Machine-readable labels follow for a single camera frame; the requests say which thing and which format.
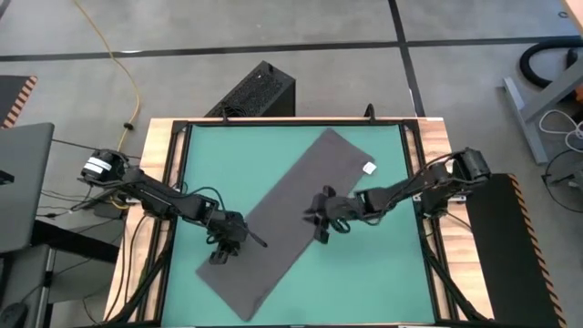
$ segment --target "gray cloth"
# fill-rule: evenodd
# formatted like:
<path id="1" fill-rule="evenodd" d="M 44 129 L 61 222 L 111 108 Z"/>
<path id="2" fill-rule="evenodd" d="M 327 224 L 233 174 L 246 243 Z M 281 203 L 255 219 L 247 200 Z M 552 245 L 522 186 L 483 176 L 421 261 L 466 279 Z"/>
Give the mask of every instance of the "gray cloth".
<path id="1" fill-rule="evenodd" d="M 315 227 L 302 217 L 312 197 L 324 185 L 347 195 L 369 161 L 371 156 L 326 129 L 246 217 L 249 229 L 269 247 L 248 237 L 238 257 L 229 257 L 224 265 L 205 262 L 197 270 L 199 277 L 242 320 L 250 320 L 310 245 Z"/>

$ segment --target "green table surface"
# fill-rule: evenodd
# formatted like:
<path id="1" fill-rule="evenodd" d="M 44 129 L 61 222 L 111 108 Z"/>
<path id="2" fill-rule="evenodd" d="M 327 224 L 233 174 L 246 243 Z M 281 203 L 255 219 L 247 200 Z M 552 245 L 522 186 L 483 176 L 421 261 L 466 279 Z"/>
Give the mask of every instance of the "green table surface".
<path id="1" fill-rule="evenodd" d="M 246 215 L 326 128 L 194 127 L 184 181 L 190 190 L 216 188 L 228 210 Z M 378 167 L 356 190 L 407 177 L 397 126 L 333 128 Z M 206 231 L 179 220 L 162 325 L 432 323 L 413 203 L 402 201 L 377 227 L 352 228 L 347 235 L 332 231 L 328 245 L 313 242 L 244 322 L 195 273 L 215 245 L 205 243 Z"/>

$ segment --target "metal stand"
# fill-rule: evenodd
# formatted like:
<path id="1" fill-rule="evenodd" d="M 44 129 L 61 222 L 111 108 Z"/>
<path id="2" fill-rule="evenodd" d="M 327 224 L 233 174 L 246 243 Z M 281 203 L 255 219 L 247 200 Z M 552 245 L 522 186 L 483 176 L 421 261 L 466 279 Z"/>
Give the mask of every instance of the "metal stand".
<path id="1" fill-rule="evenodd" d="M 116 263 L 119 247 L 84 235 L 58 228 L 52 224 L 35 221 L 32 246 L 46 244 L 60 251 L 68 251 L 87 258 Z"/>
<path id="2" fill-rule="evenodd" d="M 542 165 L 548 162 L 548 156 L 538 134 L 538 122 L 535 118 L 554 107 L 557 102 L 568 95 L 575 87 L 583 84 L 583 59 L 579 59 L 561 74 L 548 87 L 545 87 L 527 104 L 518 93 L 517 86 L 511 77 L 504 78 L 504 89 L 508 96 L 512 111 L 517 117 L 522 133 L 527 139 L 535 162 Z"/>

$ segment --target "wooden table edge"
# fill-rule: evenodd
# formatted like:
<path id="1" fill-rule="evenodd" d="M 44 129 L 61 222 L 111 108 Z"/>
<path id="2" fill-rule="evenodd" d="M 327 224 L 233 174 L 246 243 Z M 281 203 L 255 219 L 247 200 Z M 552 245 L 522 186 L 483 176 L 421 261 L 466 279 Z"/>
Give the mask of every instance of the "wooden table edge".
<path id="1" fill-rule="evenodd" d="M 308 118 L 230 118 L 230 121 L 236 122 L 249 122 L 249 121 L 348 121 L 348 120 L 362 120 L 366 121 L 369 118 L 321 118 L 321 117 L 308 117 Z M 447 132 L 445 130 L 445 123 L 442 118 L 394 118 L 394 117 L 382 117 L 377 118 L 377 120 L 416 120 L 419 125 L 420 133 L 422 135 L 422 144 L 424 146 L 424 154 L 426 160 L 431 160 L 437 156 L 443 155 L 445 153 L 451 152 L 449 145 L 449 139 L 447 137 Z M 172 132 L 172 126 L 175 121 L 189 121 L 189 122 L 221 122 L 222 118 L 153 118 L 150 120 L 148 127 L 148 134 L 146 137 L 146 142 L 144 145 L 144 150 L 142 152 L 142 160 L 140 161 L 140 167 L 150 176 L 156 179 L 162 179 L 162 175 L 166 166 L 167 155 L 169 154 L 169 143 L 170 136 Z M 179 156 L 182 151 L 182 142 L 176 143 L 174 160 L 172 163 L 172 169 L 170 174 L 170 184 L 176 182 L 178 176 L 178 164 Z M 416 165 L 415 148 L 412 142 L 409 142 L 409 149 L 411 150 L 411 156 L 414 158 L 414 166 Z M 465 210 L 465 205 L 452 205 L 450 206 L 450 211 L 454 215 L 460 217 L 469 223 L 467 218 L 467 212 Z M 126 267 L 128 267 L 128 254 L 129 254 L 129 241 L 131 241 L 134 230 L 138 224 L 138 221 L 142 217 L 142 209 L 138 206 L 133 206 L 128 213 L 127 223 L 126 223 Z M 452 279 L 456 282 L 458 287 L 464 292 L 468 300 L 476 307 L 476 309 L 487 317 L 492 317 L 492 308 L 487 295 L 486 284 L 484 281 L 484 276 L 481 270 L 481 265 L 479 259 L 477 258 L 476 244 L 474 243 L 473 235 L 464 230 L 463 227 L 455 224 L 452 220 L 442 219 L 441 231 L 443 234 L 445 252 L 447 257 L 448 266 L 450 269 L 450 274 Z M 151 241 L 151 236 L 153 232 L 153 220 L 146 219 L 146 221 L 140 226 L 138 235 L 135 238 L 134 251 L 132 256 L 132 274 L 128 280 L 128 297 L 131 296 L 133 291 L 138 286 L 139 275 L 141 274 L 142 268 L 145 264 L 146 257 L 148 255 L 148 248 Z M 160 244 L 165 239 L 165 233 L 160 234 Z M 116 306 L 114 307 L 111 316 L 114 316 L 123 306 L 122 300 L 125 296 L 127 275 L 124 276 L 124 281 L 120 280 L 121 276 L 121 262 L 122 256 L 121 251 L 118 256 L 118 262 L 114 271 L 112 278 L 112 283 L 109 291 L 109 296 L 107 298 L 107 306 L 105 314 L 109 312 L 112 304 L 115 301 L 116 295 L 118 294 L 118 288 L 121 284 L 121 293 Z M 434 275 L 435 281 L 435 291 L 438 299 L 438 306 L 440 313 L 445 313 L 442 315 L 443 318 L 448 318 L 449 314 L 447 312 L 446 302 L 445 302 L 445 290 L 443 284 Z M 150 292 L 148 295 L 148 303 L 146 308 L 147 319 L 152 319 L 154 317 L 154 310 L 156 308 L 156 302 L 158 299 L 159 290 L 159 277 L 152 283 Z"/>

